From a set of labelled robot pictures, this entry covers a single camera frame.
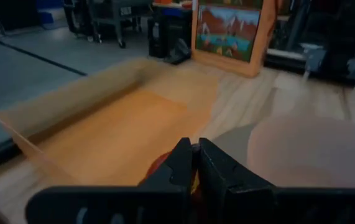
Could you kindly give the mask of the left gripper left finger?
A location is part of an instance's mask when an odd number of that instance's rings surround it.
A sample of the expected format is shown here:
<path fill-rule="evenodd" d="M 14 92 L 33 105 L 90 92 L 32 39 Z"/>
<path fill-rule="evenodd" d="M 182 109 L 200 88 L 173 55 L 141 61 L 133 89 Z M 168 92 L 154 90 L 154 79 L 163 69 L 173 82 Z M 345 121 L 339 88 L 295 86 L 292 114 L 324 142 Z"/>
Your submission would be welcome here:
<path fill-rule="evenodd" d="M 175 152 L 192 150 L 182 138 Z M 181 224 L 190 206 L 186 185 L 54 186 L 32 196 L 25 206 L 28 224 Z"/>

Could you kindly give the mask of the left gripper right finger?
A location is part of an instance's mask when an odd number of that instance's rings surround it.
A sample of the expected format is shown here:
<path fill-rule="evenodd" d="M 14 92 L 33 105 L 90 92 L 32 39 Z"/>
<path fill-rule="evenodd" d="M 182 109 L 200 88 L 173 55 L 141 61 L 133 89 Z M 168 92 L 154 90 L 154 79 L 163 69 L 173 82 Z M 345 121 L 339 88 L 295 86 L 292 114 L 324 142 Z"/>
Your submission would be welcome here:
<path fill-rule="evenodd" d="M 355 224 L 355 189 L 278 187 L 206 138 L 198 172 L 215 224 Z"/>

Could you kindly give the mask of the red yellow apple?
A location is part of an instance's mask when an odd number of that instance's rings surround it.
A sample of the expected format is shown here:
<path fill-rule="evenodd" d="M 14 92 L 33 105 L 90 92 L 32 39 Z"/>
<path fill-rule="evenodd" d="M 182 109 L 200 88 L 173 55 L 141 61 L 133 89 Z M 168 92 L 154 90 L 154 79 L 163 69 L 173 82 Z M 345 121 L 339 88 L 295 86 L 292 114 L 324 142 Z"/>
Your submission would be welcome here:
<path fill-rule="evenodd" d="M 145 177 L 137 184 L 155 185 L 173 184 L 186 185 L 179 178 L 182 174 L 183 178 L 190 175 L 189 192 L 193 202 L 201 202 L 202 195 L 200 189 L 200 180 L 198 173 L 198 160 L 195 152 L 189 150 L 188 153 L 175 152 L 175 149 L 164 154 L 161 154 L 150 165 Z"/>

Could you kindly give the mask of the pink bowl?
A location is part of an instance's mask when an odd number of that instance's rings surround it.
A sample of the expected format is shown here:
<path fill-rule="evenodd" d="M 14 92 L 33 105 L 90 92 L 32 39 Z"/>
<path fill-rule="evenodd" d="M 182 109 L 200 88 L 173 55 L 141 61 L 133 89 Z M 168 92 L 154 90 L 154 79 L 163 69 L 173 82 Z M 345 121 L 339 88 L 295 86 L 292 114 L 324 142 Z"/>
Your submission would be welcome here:
<path fill-rule="evenodd" d="M 284 187 L 355 188 L 355 124 L 316 116 L 279 116 L 252 130 L 248 168 Z"/>

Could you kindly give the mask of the colourful cereal box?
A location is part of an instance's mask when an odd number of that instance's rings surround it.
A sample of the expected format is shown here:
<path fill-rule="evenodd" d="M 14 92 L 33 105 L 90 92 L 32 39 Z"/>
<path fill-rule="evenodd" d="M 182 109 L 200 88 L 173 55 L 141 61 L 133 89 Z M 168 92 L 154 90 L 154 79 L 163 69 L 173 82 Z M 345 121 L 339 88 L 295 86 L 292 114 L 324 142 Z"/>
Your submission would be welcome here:
<path fill-rule="evenodd" d="M 282 0 L 196 0 L 191 32 L 194 60 L 256 77 Z"/>

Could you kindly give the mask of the grey round placemat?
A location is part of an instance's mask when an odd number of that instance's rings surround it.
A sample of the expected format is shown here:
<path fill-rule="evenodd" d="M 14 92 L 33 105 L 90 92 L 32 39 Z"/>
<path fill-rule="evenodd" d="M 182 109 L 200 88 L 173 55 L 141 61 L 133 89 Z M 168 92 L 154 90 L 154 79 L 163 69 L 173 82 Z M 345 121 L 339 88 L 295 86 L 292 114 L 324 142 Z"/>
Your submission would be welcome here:
<path fill-rule="evenodd" d="M 233 128 L 214 143 L 251 171 L 269 170 L 284 161 L 277 145 L 277 125 L 272 120 Z"/>

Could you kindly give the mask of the black bag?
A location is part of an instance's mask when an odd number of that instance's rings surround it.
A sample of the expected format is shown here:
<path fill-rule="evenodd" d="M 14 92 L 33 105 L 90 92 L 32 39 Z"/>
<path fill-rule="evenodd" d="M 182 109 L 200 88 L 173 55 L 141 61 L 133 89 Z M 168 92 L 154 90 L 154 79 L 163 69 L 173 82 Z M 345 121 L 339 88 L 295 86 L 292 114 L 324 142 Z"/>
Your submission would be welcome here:
<path fill-rule="evenodd" d="M 191 59 L 191 50 L 183 39 L 178 39 L 164 62 L 178 65 L 188 59 Z"/>

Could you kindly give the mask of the metal cart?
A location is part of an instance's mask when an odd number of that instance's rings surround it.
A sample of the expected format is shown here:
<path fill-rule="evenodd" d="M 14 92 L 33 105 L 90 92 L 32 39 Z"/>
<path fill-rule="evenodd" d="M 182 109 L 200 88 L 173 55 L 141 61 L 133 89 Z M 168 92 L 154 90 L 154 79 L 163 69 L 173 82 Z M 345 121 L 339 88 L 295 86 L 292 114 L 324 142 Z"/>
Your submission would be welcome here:
<path fill-rule="evenodd" d="M 154 0 L 62 0 L 67 25 L 75 36 L 101 43 L 104 26 L 114 29 L 120 48 L 126 43 L 122 31 L 126 27 L 141 31 L 141 18 L 152 11 Z"/>

